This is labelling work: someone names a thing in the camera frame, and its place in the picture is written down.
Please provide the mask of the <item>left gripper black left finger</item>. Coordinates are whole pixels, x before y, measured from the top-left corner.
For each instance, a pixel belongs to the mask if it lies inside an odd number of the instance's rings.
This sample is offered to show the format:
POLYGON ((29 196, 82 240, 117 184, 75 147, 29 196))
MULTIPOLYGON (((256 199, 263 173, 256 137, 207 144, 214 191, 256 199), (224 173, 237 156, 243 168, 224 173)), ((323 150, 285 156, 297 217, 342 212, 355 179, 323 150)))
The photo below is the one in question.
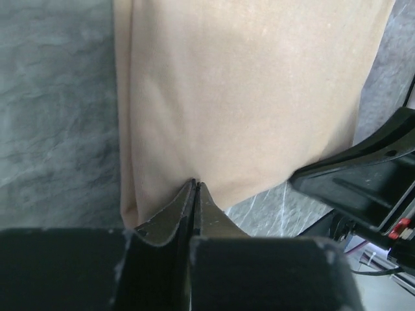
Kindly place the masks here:
POLYGON ((2 310, 188 310, 195 183, 137 229, 1 231, 2 310))

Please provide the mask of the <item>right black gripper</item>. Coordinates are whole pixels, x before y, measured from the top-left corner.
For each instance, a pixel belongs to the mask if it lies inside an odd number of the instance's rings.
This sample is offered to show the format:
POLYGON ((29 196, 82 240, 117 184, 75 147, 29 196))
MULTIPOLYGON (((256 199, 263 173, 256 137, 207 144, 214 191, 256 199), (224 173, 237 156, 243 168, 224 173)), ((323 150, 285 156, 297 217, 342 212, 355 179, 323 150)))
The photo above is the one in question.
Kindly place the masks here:
POLYGON ((290 184, 337 210, 353 234, 414 268, 414 110, 399 108, 375 133, 298 169, 290 184))

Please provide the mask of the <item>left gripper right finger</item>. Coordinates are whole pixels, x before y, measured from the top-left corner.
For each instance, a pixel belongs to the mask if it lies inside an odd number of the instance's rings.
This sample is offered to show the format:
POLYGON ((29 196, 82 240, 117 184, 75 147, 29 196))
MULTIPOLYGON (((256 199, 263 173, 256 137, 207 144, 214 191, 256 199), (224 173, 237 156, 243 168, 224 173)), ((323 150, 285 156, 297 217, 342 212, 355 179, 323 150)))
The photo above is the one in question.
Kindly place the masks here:
POLYGON ((200 183, 189 243, 192 310, 362 310, 343 251, 321 237, 254 238, 200 183))

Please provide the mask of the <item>tan t-shirt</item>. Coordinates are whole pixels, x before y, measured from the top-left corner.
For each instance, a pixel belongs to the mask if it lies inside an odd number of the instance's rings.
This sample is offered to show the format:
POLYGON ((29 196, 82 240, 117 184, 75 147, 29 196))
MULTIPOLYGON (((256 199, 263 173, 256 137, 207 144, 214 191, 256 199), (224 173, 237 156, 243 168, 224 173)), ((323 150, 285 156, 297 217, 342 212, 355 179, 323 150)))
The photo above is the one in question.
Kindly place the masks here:
POLYGON ((349 148, 393 1, 115 1, 121 216, 226 209, 349 148))

